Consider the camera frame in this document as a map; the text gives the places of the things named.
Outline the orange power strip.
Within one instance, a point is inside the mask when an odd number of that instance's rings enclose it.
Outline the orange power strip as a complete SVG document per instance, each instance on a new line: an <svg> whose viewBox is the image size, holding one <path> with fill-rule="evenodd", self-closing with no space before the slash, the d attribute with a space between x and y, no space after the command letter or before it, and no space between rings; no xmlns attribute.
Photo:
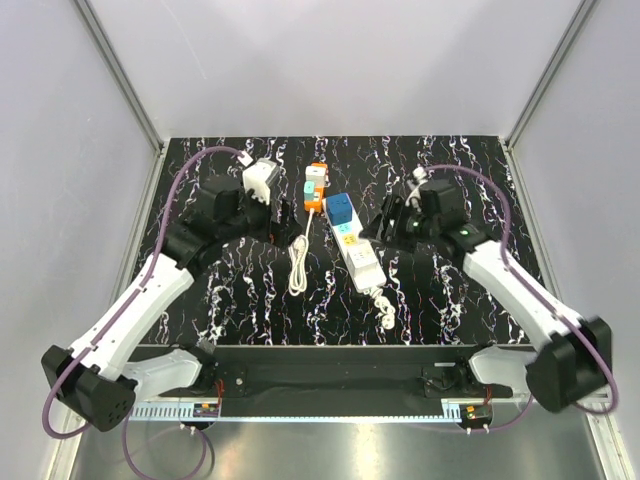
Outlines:
<svg viewBox="0 0 640 480"><path fill-rule="evenodd" d="M324 193L326 188L329 185L329 173L328 166L324 163L312 163L311 165L325 166L327 168L327 178L324 183L315 183L315 195L312 201L304 200L304 208L307 212L314 211L315 213L320 212L322 210L322 200L324 198Z"/></svg>

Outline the blue cube adapter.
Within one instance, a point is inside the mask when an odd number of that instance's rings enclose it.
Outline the blue cube adapter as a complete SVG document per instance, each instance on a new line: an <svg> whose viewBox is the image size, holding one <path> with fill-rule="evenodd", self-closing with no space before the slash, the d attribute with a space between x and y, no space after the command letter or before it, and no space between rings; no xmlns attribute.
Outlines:
<svg viewBox="0 0 640 480"><path fill-rule="evenodd" d="M334 226L349 223L353 217L353 206L347 193L339 193L326 198L326 213Z"/></svg>

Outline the white power strip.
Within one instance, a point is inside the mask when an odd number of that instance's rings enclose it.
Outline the white power strip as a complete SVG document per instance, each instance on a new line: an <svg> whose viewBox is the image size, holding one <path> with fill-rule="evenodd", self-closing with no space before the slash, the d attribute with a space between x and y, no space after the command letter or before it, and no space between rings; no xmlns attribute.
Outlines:
<svg viewBox="0 0 640 480"><path fill-rule="evenodd" d="M360 237L362 223L347 193L327 197L324 211L347 271L358 293L386 283L386 275L371 243Z"/></svg>

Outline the teal USB charger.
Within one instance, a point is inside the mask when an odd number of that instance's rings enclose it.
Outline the teal USB charger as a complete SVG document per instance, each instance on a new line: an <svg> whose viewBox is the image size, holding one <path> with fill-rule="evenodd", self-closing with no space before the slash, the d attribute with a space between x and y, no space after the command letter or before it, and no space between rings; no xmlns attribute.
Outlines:
<svg viewBox="0 0 640 480"><path fill-rule="evenodd" d="M303 194L305 201L312 201L315 195L315 183L313 181L305 181L303 186Z"/></svg>

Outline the white USB charger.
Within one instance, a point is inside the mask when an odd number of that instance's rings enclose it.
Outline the white USB charger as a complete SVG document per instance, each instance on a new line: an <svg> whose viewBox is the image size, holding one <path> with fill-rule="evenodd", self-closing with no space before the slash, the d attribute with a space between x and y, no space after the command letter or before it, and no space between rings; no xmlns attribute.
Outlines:
<svg viewBox="0 0 640 480"><path fill-rule="evenodd" d="M309 165L305 169L305 178L314 183L324 183L327 178L327 168L325 166Z"/></svg>

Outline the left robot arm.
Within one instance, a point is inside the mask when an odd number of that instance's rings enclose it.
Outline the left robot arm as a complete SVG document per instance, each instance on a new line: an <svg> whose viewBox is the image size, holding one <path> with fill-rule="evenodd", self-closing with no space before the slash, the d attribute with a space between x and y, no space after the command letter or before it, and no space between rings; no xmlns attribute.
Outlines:
<svg viewBox="0 0 640 480"><path fill-rule="evenodd" d="M209 347L178 346L144 361L130 357L160 315L221 256L225 244L244 237L288 247L301 230L287 203L272 219L273 179L252 171L241 180L212 176L195 202L160 236L135 281L103 317L70 347L52 345L41 359L51 387L45 403L59 400L87 425L107 432L138 401L177 389L196 396L215 387L216 360Z"/></svg>

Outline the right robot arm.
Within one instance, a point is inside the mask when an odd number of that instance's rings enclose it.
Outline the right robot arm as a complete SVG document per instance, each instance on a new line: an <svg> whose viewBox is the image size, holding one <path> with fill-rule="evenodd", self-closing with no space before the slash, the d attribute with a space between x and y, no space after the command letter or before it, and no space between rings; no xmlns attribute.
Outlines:
<svg viewBox="0 0 640 480"><path fill-rule="evenodd" d="M436 246L525 332L532 353L485 346L454 371L455 387L463 395L500 385L529 394L558 413L613 384L607 323L599 317L585 319L542 287L500 242L471 222L463 196L447 181L423 181L407 198L387 196L360 236L408 253L420 243Z"/></svg>

